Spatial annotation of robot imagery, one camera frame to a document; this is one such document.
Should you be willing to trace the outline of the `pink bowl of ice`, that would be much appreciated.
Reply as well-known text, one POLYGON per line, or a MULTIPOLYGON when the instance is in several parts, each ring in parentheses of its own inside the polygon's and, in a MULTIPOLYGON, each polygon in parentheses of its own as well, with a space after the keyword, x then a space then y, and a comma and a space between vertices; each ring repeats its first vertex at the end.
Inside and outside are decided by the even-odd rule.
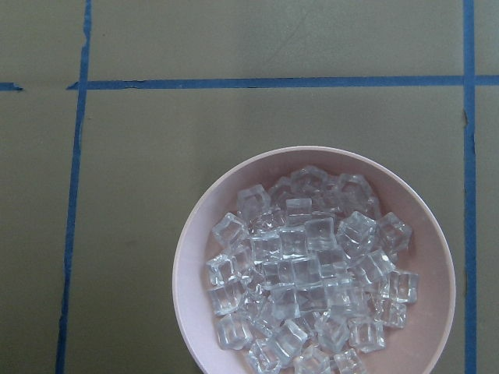
POLYGON ((429 373, 455 292, 422 199, 379 164, 320 146, 221 176, 189 215, 172 273, 205 373, 429 373))

